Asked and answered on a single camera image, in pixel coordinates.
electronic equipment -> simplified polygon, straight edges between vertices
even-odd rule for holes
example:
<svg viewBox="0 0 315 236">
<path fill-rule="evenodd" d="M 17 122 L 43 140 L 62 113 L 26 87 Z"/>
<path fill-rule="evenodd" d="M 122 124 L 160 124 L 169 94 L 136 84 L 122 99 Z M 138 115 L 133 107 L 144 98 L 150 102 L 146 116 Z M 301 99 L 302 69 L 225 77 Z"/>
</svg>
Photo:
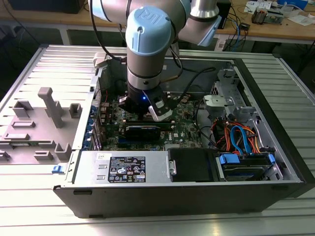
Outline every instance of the electronic equipment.
<svg viewBox="0 0 315 236">
<path fill-rule="evenodd" d="M 267 10 L 259 7 L 256 8 L 252 16 L 252 22 L 259 25 L 263 23 L 281 24 L 283 19 L 284 15 L 279 11 L 272 9 Z"/>
<path fill-rule="evenodd" d="M 219 15 L 222 17 L 219 24 L 219 29 L 224 29 L 228 14 L 231 8 L 231 2 L 229 0 L 218 0 L 217 6 L 219 8 Z"/>
<path fill-rule="evenodd" d="M 277 2 L 279 5 L 294 5 L 301 8 L 302 10 L 304 10 L 308 3 L 307 0 L 278 0 Z"/>
<path fill-rule="evenodd" d="M 86 0 L 8 0 L 14 10 L 77 14 Z"/>
</svg>

power supply label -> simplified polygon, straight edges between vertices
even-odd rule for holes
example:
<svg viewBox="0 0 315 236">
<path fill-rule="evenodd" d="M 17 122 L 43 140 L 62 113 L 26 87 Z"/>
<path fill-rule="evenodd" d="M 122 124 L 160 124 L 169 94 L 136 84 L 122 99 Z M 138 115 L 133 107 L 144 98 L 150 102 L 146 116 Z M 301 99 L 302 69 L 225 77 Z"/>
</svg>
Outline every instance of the power supply label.
<svg viewBox="0 0 315 236">
<path fill-rule="evenodd" d="M 110 183 L 144 183 L 146 158 L 144 156 L 111 157 L 108 173 Z"/>
</svg>

metal slatted surface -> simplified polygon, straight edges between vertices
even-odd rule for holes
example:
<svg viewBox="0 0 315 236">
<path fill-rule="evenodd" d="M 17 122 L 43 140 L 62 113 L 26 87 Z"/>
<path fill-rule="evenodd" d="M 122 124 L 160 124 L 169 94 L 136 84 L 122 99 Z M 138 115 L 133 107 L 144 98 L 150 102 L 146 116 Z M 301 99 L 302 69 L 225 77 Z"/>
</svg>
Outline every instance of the metal slatted surface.
<svg viewBox="0 0 315 236">
<path fill-rule="evenodd" d="M 276 64 L 274 69 L 272 60 L 262 69 L 253 61 L 245 63 L 303 159 L 315 160 L 315 100 L 310 94 L 308 97 L 308 91 L 298 78 L 288 73 L 285 64 L 280 60 Z"/>
<path fill-rule="evenodd" d="M 67 63 L 56 61 L 39 61 L 33 72 L 65 72 L 87 73 L 93 70 L 92 59 L 95 52 L 101 52 L 96 47 L 52 46 L 45 52 L 45 58 L 65 57 Z M 124 50 L 115 49 L 115 53 Z M 200 52 L 183 52 L 187 55 L 200 55 Z M 315 174 L 315 108 L 303 99 L 307 96 L 293 80 L 286 78 L 283 66 L 271 55 L 210 53 L 201 54 L 211 57 L 245 58 L 247 67 L 257 79 L 259 87 L 270 101 L 278 118 L 287 126 L 286 130 L 298 150 L 305 159 L 313 175 Z M 77 62 L 89 58 L 86 62 Z M 268 71 L 268 77 L 259 75 Z M 65 84 L 54 84 L 55 92 L 78 91 L 77 84 L 84 78 L 68 79 L 71 86 L 64 89 Z M 289 84 L 275 84 L 272 81 L 289 81 Z M 21 85 L 21 92 L 36 91 L 38 85 Z M 300 103 L 293 106 L 283 99 L 287 97 L 301 98 Z M 10 109 L 2 112 L 9 114 Z M 143 217 L 119 219 L 79 219 L 60 201 L 50 189 L 55 181 L 62 176 L 51 174 L 52 165 L 11 165 L 0 166 L 0 235 L 214 235 L 214 236 L 253 236 L 253 235 L 312 235 L 315 234 L 315 190 L 305 193 L 297 199 L 282 200 L 262 213 L 250 214 L 216 214 L 173 217 Z"/>
<path fill-rule="evenodd" d="M 59 101 L 63 108 L 68 108 L 71 103 L 84 106 L 91 78 L 95 74 L 92 63 L 95 53 L 69 55 L 67 51 L 54 51 L 52 47 L 39 49 L 36 54 L 37 57 L 28 64 L 31 70 L 20 78 L 19 85 L 0 112 L 0 136 L 12 122 L 15 116 L 12 107 L 18 100 L 28 100 L 33 107 L 45 107 L 37 95 L 41 87 L 51 87 L 53 99 Z"/>
</svg>

table leg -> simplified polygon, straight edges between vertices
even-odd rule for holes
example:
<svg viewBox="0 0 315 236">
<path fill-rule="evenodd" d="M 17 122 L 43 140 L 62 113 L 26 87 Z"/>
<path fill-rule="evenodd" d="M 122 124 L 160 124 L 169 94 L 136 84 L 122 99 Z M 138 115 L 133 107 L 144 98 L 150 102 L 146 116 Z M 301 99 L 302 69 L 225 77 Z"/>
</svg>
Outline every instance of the table leg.
<svg viewBox="0 0 315 236">
<path fill-rule="evenodd" d="M 7 34 L 7 35 L 9 35 L 9 36 L 11 36 L 13 38 L 16 37 L 16 33 L 14 31 L 14 27 L 12 27 L 12 26 L 2 26 L 2 25 L 0 25 L 0 27 L 5 32 L 5 34 Z"/>
<path fill-rule="evenodd" d="M 71 45 L 71 38 L 66 28 L 59 29 L 61 39 L 63 40 L 64 45 Z"/>
<path fill-rule="evenodd" d="M 219 34 L 215 51 L 222 51 L 229 37 L 230 37 L 229 34 Z"/>
</svg>

wooden desk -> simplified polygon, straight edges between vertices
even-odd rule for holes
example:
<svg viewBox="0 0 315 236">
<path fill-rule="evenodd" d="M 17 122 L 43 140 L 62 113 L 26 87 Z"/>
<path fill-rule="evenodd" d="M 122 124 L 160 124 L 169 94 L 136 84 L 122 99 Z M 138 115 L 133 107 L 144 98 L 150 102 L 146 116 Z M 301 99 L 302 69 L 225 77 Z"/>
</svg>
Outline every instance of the wooden desk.
<svg viewBox="0 0 315 236">
<path fill-rule="evenodd" d="M 246 0 L 232 0 L 236 15 L 242 22 L 250 24 L 249 34 L 247 40 L 254 41 L 271 41 L 271 42 L 286 42 L 286 43 L 301 43 L 311 44 L 315 39 L 315 25 L 301 26 L 288 19 L 284 19 L 282 25 L 252 24 L 251 14 L 244 13 L 244 6 Z M 67 30 L 92 30 L 90 14 L 85 9 L 82 9 L 79 14 L 64 14 L 54 12 L 33 12 L 33 11 L 15 11 L 10 5 L 6 4 L 11 13 L 28 27 L 39 28 L 55 28 L 59 29 L 63 43 L 65 45 L 71 44 Z M 315 6 L 308 5 L 306 11 L 314 11 Z M 0 1 L 0 25 L 15 27 L 18 24 L 12 19 L 4 8 L 2 1 Z M 95 17 L 96 25 L 99 31 L 118 31 L 117 24 L 113 24 Z M 235 33 L 232 23 L 228 21 L 224 29 L 219 29 L 216 38 L 219 38 L 217 49 L 222 49 L 219 45 L 224 44 L 225 41 L 231 38 Z"/>
</svg>

